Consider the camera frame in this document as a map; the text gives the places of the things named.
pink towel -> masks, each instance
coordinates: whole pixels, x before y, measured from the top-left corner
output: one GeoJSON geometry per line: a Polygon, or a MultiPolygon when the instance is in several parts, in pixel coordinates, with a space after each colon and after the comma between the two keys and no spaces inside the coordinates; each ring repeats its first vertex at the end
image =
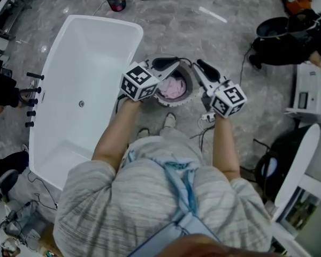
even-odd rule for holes
{"type": "Polygon", "coordinates": [[[168,77],[159,87],[160,93],[167,99],[176,99],[186,92],[186,83],[183,78],[168,77]]]}

gray shirt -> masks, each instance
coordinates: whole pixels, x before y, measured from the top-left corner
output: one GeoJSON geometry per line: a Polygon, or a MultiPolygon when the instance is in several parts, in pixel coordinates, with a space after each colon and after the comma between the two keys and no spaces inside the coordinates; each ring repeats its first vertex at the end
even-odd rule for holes
{"type": "Polygon", "coordinates": [[[136,160],[117,173],[100,161],[69,172],[53,233],[65,257],[126,256],[172,221],[178,199],[164,169],[151,157],[192,159],[197,165],[198,216],[223,244],[269,249],[270,217],[248,181],[229,182],[216,168],[202,166],[199,150],[187,139],[151,137],[132,148],[136,160]]]}

black pants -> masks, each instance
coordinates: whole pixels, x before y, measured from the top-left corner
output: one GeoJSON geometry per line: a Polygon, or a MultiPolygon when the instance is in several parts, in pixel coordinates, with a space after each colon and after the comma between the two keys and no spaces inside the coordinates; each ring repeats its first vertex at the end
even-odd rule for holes
{"type": "Polygon", "coordinates": [[[26,151],[16,152],[4,159],[0,159],[0,176],[10,169],[15,169],[22,174],[28,167],[28,153],[26,151]]]}
{"type": "Polygon", "coordinates": [[[257,39],[253,43],[253,48],[256,51],[253,60],[257,64],[275,66],[301,64],[309,57],[307,51],[298,42],[289,37],[280,40],[275,38],[257,39]]]}
{"type": "Polygon", "coordinates": [[[12,78],[0,74],[0,105],[16,107],[19,104],[19,89],[12,78]]]}

gray tile floor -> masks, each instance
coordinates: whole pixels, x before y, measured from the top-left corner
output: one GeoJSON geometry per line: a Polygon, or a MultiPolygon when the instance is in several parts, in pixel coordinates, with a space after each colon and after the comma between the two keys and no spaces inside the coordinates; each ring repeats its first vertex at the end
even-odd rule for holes
{"type": "MultiPolygon", "coordinates": [[[[52,43],[70,14],[92,15],[104,0],[32,0],[16,25],[16,39],[7,54],[9,68],[18,86],[26,87],[26,72],[40,73],[52,43]]],[[[192,60],[202,58],[214,62],[234,82],[239,82],[244,53],[255,37],[256,27],[267,18],[283,16],[280,0],[126,0],[122,12],[113,12],[107,3],[96,16],[138,23],[144,29],[148,54],[164,52],[192,60]],[[227,20],[227,23],[198,10],[202,6],[227,20]]],[[[293,122],[284,115],[289,104],[293,67],[266,66],[261,71],[244,65],[242,88],[248,97],[243,111],[231,118],[236,146],[242,165],[254,167],[264,149],[253,138],[270,144],[281,132],[291,129],[293,122]]],[[[19,151],[28,142],[25,129],[27,109],[5,108],[0,115],[0,157],[19,151]]],[[[146,102],[139,115],[136,130],[146,126],[152,134],[161,128],[165,115],[173,111],[178,129],[188,136],[201,130],[197,120],[204,112],[199,99],[177,108],[162,108],[154,100],[146,102]]],[[[204,142],[204,158],[211,163],[212,131],[204,142]]],[[[26,202],[41,194],[42,202],[53,207],[41,182],[27,181],[26,170],[11,191],[12,197],[26,202]]],[[[48,187],[57,200],[60,192],[48,187]]],[[[53,221],[55,212],[41,207],[41,213],[53,221]]]]}

